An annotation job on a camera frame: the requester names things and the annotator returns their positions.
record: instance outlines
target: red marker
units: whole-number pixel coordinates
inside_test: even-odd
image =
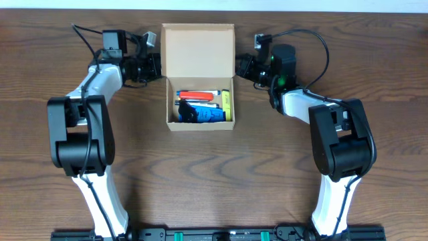
[[[212,101],[214,99],[213,93],[208,92],[190,92],[190,91],[180,91],[180,98],[183,100],[206,100]]]

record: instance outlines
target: wooden tabletop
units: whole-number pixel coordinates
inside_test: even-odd
[[[348,223],[383,225],[388,240],[428,238],[428,15],[2,9],[0,240],[93,228],[82,194],[49,153],[46,102],[75,89],[91,59],[70,23],[157,34],[162,23],[234,23],[237,54],[255,53],[255,33],[316,30],[330,48],[330,67],[312,91],[361,99],[378,148]],[[94,48],[102,45],[99,35],[85,36]],[[313,36],[274,43],[296,47],[299,81],[322,71],[324,49]],[[308,220],[321,175],[307,124],[278,114],[265,92],[241,78],[233,131],[170,132],[165,108],[165,79],[122,89],[108,107],[114,179],[138,227]]]

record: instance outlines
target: wood grain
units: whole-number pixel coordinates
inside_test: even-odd
[[[325,37],[330,68],[313,91],[360,98],[378,159],[352,201],[349,224],[381,224],[388,240],[428,238],[428,15],[200,11],[0,10],[0,240],[47,240],[90,229],[81,193],[50,160],[45,105],[86,75],[90,53],[70,27],[160,33],[161,23],[234,23],[237,54],[255,33],[304,27]],[[99,36],[86,34],[94,47]],[[296,46],[309,82],[325,56],[311,36]],[[320,175],[309,127],[270,108],[265,92],[235,79],[233,131],[172,133],[165,80],[121,90],[109,105],[116,186],[132,222],[176,227],[305,222]]]

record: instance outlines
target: box flap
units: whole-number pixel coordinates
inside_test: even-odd
[[[162,75],[167,77],[233,77],[233,24],[164,23]]]

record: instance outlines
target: open box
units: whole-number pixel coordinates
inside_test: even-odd
[[[160,40],[162,75],[167,77],[167,125],[172,131],[232,130],[235,125],[233,24],[164,23]],[[179,123],[178,90],[228,90],[231,121]],[[213,102],[220,105],[221,96]]]

